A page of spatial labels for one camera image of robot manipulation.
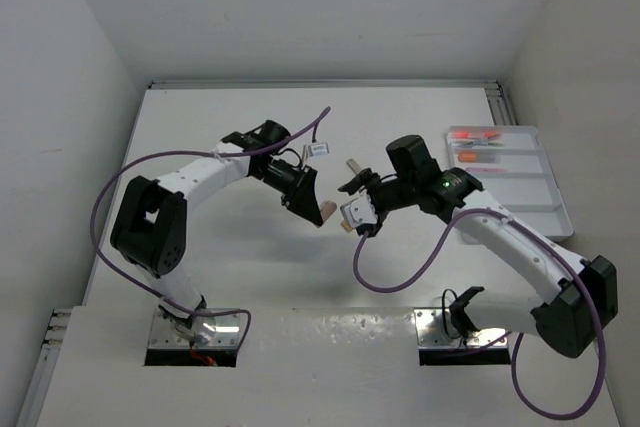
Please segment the orange capped grey marker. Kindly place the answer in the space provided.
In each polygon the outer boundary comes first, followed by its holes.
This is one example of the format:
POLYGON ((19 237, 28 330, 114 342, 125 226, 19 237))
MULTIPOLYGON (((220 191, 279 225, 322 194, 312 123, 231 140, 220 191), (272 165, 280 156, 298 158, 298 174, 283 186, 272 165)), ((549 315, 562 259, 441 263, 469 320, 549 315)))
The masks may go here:
POLYGON ((500 162, 500 155, 492 152, 460 152, 457 155, 457 160, 460 163, 486 163, 497 164, 500 162))

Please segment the pink red highlighter pen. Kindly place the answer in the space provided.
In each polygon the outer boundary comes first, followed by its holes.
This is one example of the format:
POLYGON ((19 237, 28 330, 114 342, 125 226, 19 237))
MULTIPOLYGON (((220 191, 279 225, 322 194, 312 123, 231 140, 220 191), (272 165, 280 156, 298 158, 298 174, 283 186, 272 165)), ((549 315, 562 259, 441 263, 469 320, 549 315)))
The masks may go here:
POLYGON ((460 141, 492 141, 499 139, 501 133, 498 131, 453 131, 449 137, 460 141))

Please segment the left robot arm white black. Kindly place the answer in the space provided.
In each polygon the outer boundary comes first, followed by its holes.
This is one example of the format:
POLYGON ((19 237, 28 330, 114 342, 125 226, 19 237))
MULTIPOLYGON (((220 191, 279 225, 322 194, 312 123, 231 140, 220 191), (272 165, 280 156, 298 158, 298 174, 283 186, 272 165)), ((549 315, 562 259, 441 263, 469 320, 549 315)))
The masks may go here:
POLYGON ((189 327, 206 301, 181 266, 191 210, 230 184, 253 177, 281 194, 281 204, 296 216, 322 226, 336 211, 315 195, 317 171, 278 159, 289 131, 267 120, 256 129, 221 139, 209 157, 149 180, 132 179, 125 190, 110 243, 145 275, 160 293, 161 308, 189 327))

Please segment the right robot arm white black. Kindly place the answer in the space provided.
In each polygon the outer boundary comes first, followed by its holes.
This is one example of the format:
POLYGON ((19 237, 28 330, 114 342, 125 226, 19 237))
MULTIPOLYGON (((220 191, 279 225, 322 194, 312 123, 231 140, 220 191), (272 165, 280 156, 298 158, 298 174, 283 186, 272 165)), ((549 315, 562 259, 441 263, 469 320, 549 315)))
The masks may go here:
POLYGON ((501 328, 536 335, 555 352, 579 357, 590 344, 606 349, 604 329, 618 313, 617 271, 605 257, 587 260, 538 233, 502 206, 471 174, 443 170, 415 134, 391 142, 390 179, 360 170, 340 192, 345 224, 363 239, 374 237, 387 216, 416 207, 464 233, 513 268, 533 288, 532 298, 492 295, 472 286, 449 307, 445 325, 462 337, 501 328))

